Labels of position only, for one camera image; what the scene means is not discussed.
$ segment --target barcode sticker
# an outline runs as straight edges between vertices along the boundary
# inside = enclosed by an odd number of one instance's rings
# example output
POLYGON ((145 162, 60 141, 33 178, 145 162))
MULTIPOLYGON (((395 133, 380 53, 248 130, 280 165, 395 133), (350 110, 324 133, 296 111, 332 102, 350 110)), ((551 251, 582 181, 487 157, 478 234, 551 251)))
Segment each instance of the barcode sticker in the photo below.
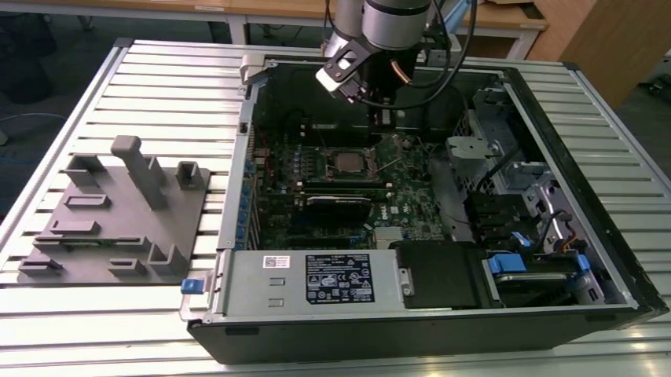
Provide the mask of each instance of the barcode sticker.
POLYGON ((288 255, 264 255, 264 269, 288 269, 291 265, 291 257, 288 255))
POLYGON ((223 12, 223 7, 221 6, 200 6, 200 5, 196 5, 193 8, 196 10, 208 10, 211 12, 223 12))

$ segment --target black wire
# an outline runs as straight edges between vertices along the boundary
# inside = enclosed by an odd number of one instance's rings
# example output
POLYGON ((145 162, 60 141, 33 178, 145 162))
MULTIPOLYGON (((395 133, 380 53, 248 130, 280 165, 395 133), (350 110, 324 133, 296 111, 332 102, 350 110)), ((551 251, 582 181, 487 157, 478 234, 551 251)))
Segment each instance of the black wire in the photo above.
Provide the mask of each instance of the black wire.
POLYGON ((324 24, 322 25, 322 41, 326 43, 326 22, 331 23, 331 28, 336 28, 334 26, 334 18, 331 17, 331 0, 326 0, 326 9, 324 9, 324 24))
POLYGON ((499 162, 496 163, 496 165, 494 165, 494 168, 487 172, 487 174, 484 174, 484 177, 480 179, 480 181, 478 181, 478 184, 475 185, 475 192, 480 191, 480 188, 483 187, 484 185, 484 182, 487 182, 487 180, 494 177, 494 174, 496 174, 496 172, 503 168, 503 166, 511 162, 511 159, 512 157, 515 157, 515 154, 520 151, 520 147, 519 145, 511 149, 511 151, 502 157, 502 159, 499 159, 499 162))
POLYGON ((458 218, 455 218, 451 214, 446 213, 446 215, 448 216, 448 218, 451 218, 452 220, 455 220, 456 222, 460 222, 462 224, 466 224, 468 226, 472 226, 472 224, 468 222, 468 221, 464 221, 464 220, 459 220, 458 218))
POLYGON ((297 35, 299 35, 299 34, 302 33, 302 31, 303 31, 303 28, 304 28, 304 26, 300 26, 300 27, 297 28, 297 31, 296 31, 295 35, 293 35, 293 36, 291 37, 291 39, 289 39, 289 40, 287 40, 287 41, 283 41, 281 39, 279 39, 279 38, 277 38, 277 36, 276 36, 276 35, 273 35, 272 33, 271 33, 271 38, 273 38, 273 39, 275 39, 275 40, 280 43, 280 45, 281 45, 281 46, 285 46, 285 45, 287 45, 287 43, 291 43, 291 42, 293 42, 293 41, 296 40, 297 35))
POLYGON ((326 0, 326 17, 328 18, 331 28, 336 28, 336 26, 334 26, 334 17, 331 16, 331 0, 326 0))
POLYGON ((551 215, 547 219, 546 225, 543 225, 543 230, 542 230, 542 233, 538 237, 538 240, 531 245, 530 254, 538 254, 538 252, 540 251, 540 248, 543 247, 543 243, 546 242, 547 233, 550 232, 550 227, 552 226, 552 221, 555 220, 556 216, 559 216, 560 214, 564 214, 564 213, 568 213, 568 212, 566 212, 562 209, 559 209, 551 213, 551 215))
POLYGON ((303 28, 304 28, 304 26, 300 26, 300 27, 297 28, 295 35, 291 37, 291 39, 289 39, 285 43, 291 43, 291 42, 293 42, 293 41, 296 40, 297 35, 299 35, 299 34, 302 33, 302 31, 303 31, 303 28))
POLYGON ((436 77, 434 80, 430 82, 408 82, 408 86, 411 88, 430 88, 431 86, 436 85, 444 80, 444 76, 450 72, 450 48, 452 46, 452 43, 450 42, 450 34, 448 34, 448 27, 444 24, 444 18, 443 14, 440 14, 439 10, 443 8, 446 0, 442 1, 442 4, 438 5, 435 0, 434 0, 434 7, 436 8, 436 17, 439 19, 439 24, 440 28, 443 29, 443 37, 444 37, 444 48, 446 48, 446 61, 444 61, 444 68, 443 71, 440 72, 439 77, 436 77))
MULTIPOLYGON (((444 19, 443 19, 443 14, 440 12, 440 9, 438 9, 438 13, 440 16, 444 32, 447 34, 448 29, 444 24, 444 19)), ((434 94, 430 97, 427 97, 424 100, 422 100, 416 104, 380 104, 378 102, 367 100, 366 98, 359 98, 359 102, 362 104, 367 104, 368 106, 372 106, 375 108, 383 108, 386 110, 407 110, 410 108, 419 108, 419 107, 424 106, 427 103, 430 103, 432 100, 435 100, 439 97, 440 93, 444 91, 444 89, 448 87, 448 85, 452 83, 454 76, 456 75, 456 73, 459 72, 459 69, 463 66, 463 61, 466 60, 466 55, 468 53, 468 47, 471 46, 472 35, 475 32, 476 18, 478 18, 478 0, 472 0, 471 1, 471 21, 468 24, 468 34, 466 37, 466 42, 463 44, 462 55, 459 55, 458 63, 454 65, 454 68, 452 68, 452 71, 450 72, 448 77, 443 80, 440 87, 436 89, 436 91, 434 92, 434 94)))

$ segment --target chip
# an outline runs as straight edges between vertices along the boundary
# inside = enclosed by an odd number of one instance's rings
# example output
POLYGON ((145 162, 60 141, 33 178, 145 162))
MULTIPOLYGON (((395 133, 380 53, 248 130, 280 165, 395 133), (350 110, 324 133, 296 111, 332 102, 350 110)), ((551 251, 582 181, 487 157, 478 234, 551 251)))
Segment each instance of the chip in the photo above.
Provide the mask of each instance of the chip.
POLYGON ((335 157, 335 167, 347 172, 359 172, 364 169, 364 156, 360 153, 340 153, 335 157))

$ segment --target slotted aluminum surface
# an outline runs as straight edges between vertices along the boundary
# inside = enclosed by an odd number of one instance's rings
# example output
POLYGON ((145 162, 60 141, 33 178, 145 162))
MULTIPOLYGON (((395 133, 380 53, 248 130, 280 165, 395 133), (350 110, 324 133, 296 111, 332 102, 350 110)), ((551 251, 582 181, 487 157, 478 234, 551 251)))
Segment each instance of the slotted aluminum surface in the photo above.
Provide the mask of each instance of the slotted aluminum surface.
MULTIPOLYGON (((243 97, 244 53, 316 55, 314 49, 135 41, 115 48, 9 214, 0 254, 0 375, 668 375, 671 315, 603 331, 543 352, 228 367, 209 358, 179 319, 179 287, 24 288, 17 265, 69 180, 57 170, 73 152, 109 155, 117 134, 144 139, 163 166, 195 159, 215 173, 200 220, 192 273, 213 267, 232 143, 243 97)), ((512 65, 547 111, 624 238, 671 297, 668 181, 579 73, 558 63, 471 59, 512 65)), ((104 163, 120 164, 112 156, 104 163)), ((195 296, 192 310, 205 307, 195 296)))

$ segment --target power supply label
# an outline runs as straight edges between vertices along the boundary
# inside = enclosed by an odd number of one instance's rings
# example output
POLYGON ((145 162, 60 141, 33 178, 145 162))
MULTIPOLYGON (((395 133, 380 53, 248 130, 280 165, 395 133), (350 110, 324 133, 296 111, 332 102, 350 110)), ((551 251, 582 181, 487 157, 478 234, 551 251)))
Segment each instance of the power supply label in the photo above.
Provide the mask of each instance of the power supply label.
POLYGON ((312 305, 375 302, 370 255, 307 255, 306 298, 312 305))

